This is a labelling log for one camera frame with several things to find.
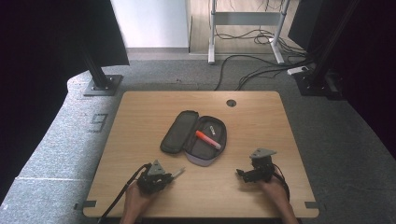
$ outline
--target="white wall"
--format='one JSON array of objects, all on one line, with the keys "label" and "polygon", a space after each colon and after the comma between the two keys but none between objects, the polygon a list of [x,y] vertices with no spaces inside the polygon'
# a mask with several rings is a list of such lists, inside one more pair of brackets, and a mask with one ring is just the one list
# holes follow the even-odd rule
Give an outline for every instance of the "white wall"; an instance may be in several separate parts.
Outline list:
[{"label": "white wall", "polygon": [[187,48],[190,0],[111,0],[125,48]]}]

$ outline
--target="desk frame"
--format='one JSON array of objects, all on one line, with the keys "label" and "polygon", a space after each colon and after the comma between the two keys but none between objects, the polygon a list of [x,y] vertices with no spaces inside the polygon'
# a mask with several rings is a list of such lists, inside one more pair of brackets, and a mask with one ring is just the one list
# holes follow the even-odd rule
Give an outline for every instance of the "desk frame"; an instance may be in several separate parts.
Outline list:
[{"label": "desk frame", "polygon": [[282,31],[283,22],[289,7],[290,0],[284,2],[281,12],[217,12],[216,1],[212,0],[212,10],[210,12],[210,38],[209,38],[209,64],[215,63],[215,30],[216,25],[267,25],[277,26],[274,38],[270,38],[271,48],[278,63],[284,63],[283,57],[277,46],[277,41]]}]

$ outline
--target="small hole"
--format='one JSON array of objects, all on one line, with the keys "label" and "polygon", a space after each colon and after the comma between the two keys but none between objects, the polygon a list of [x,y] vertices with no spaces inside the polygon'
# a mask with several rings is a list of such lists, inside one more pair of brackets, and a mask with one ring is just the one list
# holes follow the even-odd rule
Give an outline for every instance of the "small hole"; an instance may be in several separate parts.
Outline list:
[{"label": "small hole", "polygon": [[228,100],[226,104],[229,107],[234,107],[234,106],[236,106],[236,101],[235,100]]}]

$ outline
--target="hand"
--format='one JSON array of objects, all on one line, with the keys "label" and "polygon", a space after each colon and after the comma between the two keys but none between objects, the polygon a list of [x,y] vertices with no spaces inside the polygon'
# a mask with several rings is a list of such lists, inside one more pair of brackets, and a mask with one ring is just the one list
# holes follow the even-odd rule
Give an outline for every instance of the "hand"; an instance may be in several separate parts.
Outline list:
[{"label": "hand", "polygon": [[268,198],[276,205],[281,215],[282,222],[284,224],[298,224],[293,208],[289,203],[288,196],[280,180],[272,176],[268,182],[263,180],[257,182],[262,191],[264,191]]},{"label": "hand", "polygon": [[259,180],[257,182],[260,186],[260,189],[264,191],[264,193],[276,205],[279,205],[280,203],[289,203],[286,191],[278,178],[272,176],[268,182],[263,180]]},{"label": "hand", "polygon": [[121,224],[132,224],[149,207],[150,202],[157,193],[144,194],[140,191],[136,182],[132,183],[125,192],[125,204]]}]

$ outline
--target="red marker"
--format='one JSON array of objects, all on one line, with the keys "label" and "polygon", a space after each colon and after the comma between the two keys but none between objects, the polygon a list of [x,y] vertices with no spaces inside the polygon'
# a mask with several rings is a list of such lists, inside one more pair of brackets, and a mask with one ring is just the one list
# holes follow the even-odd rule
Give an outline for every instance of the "red marker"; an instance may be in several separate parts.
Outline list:
[{"label": "red marker", "polygon": [[195,135],[197,135],[197,137],[199,137],[200,139],[204,140],[204,142],[215,147],[217,150],[221,149],[221,145],[219,143],[215,142],[213,139],[209,138],[204,133],[202,133],[200,131],[196,131]]}]

